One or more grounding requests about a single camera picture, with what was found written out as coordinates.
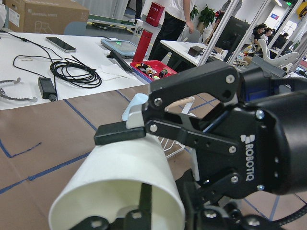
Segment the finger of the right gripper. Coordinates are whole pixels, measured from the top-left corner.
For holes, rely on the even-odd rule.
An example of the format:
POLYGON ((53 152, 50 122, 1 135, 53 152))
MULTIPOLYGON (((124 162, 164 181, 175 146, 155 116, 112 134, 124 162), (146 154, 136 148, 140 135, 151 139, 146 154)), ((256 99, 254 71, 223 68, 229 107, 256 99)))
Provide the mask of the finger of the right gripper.
POLYGON ((153 81, 148 100, 133 106, 127 121, 99 126, 94 142, 98 146, 146 134, 162 137, 167 130, 180 127, 179 142, 186 146, 218 153, 238 150, 237 141, 203 132, 196 117, 165 111, 171 103, 199 93, 208 93, 226 104, 236 98, 238 83, 237 70, 219 60, 153 81))

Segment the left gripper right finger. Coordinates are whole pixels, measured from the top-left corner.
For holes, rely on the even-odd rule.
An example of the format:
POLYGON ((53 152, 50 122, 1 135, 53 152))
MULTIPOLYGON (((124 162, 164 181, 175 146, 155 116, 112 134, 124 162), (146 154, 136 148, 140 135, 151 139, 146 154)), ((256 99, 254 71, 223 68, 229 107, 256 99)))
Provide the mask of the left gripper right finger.
POLYGON ((185 229, 203 229, 203 201, 198 191, 192 169, 188 169, 176 180, 176 186, 185 209, 185 229))

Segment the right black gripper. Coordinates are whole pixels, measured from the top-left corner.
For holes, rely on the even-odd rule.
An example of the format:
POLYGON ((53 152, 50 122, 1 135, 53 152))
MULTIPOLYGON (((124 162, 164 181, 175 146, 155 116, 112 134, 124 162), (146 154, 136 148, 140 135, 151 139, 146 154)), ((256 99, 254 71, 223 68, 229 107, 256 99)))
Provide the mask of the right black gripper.
POLYGON ((305 215, 306 207, 269 222, 243 217, 229 206, 223 217, 217 203, 224 196, 241 199, 256 191, 285 195, 307 189, 307 80, 265 77, 260 68, 238 73, 237 92, 252 98, 219 104, 199 119, 203 132, 238 142, 238 150, 227 153, 193 148, 203 229, 279 230, 305 215))

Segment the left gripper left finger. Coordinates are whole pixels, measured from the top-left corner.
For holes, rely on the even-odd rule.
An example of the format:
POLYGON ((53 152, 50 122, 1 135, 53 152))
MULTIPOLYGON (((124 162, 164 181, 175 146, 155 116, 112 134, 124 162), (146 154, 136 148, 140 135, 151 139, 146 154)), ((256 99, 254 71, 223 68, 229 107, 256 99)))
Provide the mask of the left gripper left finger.
POLYGON ((152 214, 152 186, 150 184, 141 184, 139 210, 149 216, 152 214))

